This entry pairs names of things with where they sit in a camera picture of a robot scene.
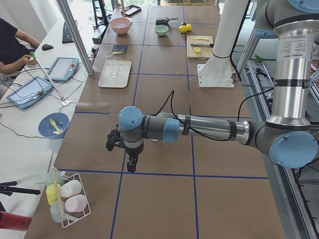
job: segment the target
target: wooden cutting board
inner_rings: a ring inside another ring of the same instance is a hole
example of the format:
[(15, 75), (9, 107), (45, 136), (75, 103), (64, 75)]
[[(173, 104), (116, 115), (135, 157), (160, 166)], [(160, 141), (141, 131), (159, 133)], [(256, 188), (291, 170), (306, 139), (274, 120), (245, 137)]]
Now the wooden cutting board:
[[(208, 38), (208, 40), (195, 40), (191, 39), (191, 37), (200, 37), (200, 38)], [(195, 46), (191, 46), (191, 43), (205, 43), (212, 44), (214, 43), (213, 38), (211, 36), (187, 36), (186, 45), (187, 45), (187, 58), (188, 59), (209, 59), (212, 56), (213, 48), (212, 47), (200, 47), (201, 52), (195, 53)]]

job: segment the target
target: blue joint cap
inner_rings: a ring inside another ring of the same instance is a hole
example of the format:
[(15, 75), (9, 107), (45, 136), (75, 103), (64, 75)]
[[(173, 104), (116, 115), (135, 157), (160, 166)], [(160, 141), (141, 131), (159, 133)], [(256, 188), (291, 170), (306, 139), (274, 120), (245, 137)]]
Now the blue joint cap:
[(300, 168), (312, 162), (318, 153), (316, 139), (307, 132), (294, 131), (279, 137), (270, 147), (271, 160), (287, 168)]
[(319, 13), (318, 0), (288, 0), (291, 6), (305, 13)]
[(179, 121), (168, 118), (163, 128), (163, 140), (165, 142), (176, 142), (179, 135)]
[(127, 106), (119, 112), (119, 127), (122, 130), (137, 128), (143, 120), (142, 111), (135, 106)]
[(278, 35), (271, 30), (254, 29), (255, 37), (259, 39), (276, 39)]

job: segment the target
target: white tray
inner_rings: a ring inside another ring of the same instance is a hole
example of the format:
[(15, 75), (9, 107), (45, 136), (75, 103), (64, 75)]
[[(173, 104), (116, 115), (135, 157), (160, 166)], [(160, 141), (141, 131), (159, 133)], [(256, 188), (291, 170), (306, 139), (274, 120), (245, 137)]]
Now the white tray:
[(131, 64), (130, 61), (116, 61), (113, 70), (119, 75), (113, 78), (110, 77), (112, 67), (105, 63), (98, 86), (101, 88), (124, 88), (128, 84)]

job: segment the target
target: brown table surface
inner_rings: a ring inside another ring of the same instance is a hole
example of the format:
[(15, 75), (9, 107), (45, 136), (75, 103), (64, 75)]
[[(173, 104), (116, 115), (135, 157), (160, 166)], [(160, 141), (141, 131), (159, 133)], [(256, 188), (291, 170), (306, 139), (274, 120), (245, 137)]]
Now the brown table surface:
[[(158, 37), (155, 20), (163, 16), (179, 20)], [(176, 143), (144, 140), (135, 174), (127, 172), (123, 150), (106, 150), (107, 134), (125, 106), (152, 114), (175, 90), (176, 113), (236, 120), (244, 99), (239, 82), (234, 88), (199, 87), (196, 66), (206, 61), (187, 59), (186, 37), (178, 31), (184, 21), (193, 27), (187, 34), (215, 39), (217, 8), (143, 6), (131, 18), (133, 25), (123, 36), (107, 29), (94, 62), (96, 73), (86, 82), (55, 161), (59, 169), (80, 173), (92, 214), (62, 228), (51, 219), (44, 193), (25, 238), (285, 238), (256, 149), (195, 136), (180, 136)], [(99, 88), (103, 54), (114, 44), (128, 45), (126, 55), (116, 56), (132, 62), (128, 85)], [(249, 119), (247, 105), (241, 116)]]

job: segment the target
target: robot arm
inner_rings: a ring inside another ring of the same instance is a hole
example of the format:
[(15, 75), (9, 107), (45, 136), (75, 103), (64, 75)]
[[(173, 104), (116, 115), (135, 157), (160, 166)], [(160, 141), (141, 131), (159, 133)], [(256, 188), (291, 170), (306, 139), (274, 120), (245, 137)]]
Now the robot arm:
[[(225, 8), (231, 9), (231, 3), (225, 4)], [(136, 107), (126, 107), (119, 113), (120, 129), (111, 131), (106, 147), (109, 151), (114, 146), (125, 149), (130, 156), (128, 171), (136, 170), (143, 139), (174, 142), (179, 134), (235, 140), (288, 168), (302, 167), (317, 157), (318, 143), (309, 133), (310, 123), (305, 114), (311, 86), (311, 53), (319, 27), (318, 1), (258, 0), (257, 10), (259, 30), (273, 29), (279, 38), (272, 115), (266, 122), (233, 122), (170, 113), (150, 116)]]
[(144, 139), (176, 142), (178, 136), (204, 136), (216, 141), (238, 141), (259, 149), (282, 166), (302, 167), (314, 160), (318, 144), (305, 131), (267, 128), (264, 122), (220, 120), (161, 112), (157, 116), (144, 115), (137, 107), (125, 107), (119, 113), (119, 124), (108, 135), (106, 148), (125, 149), (129, 155), (127, 168), (136, 171), (138, 155), (144, 148)]

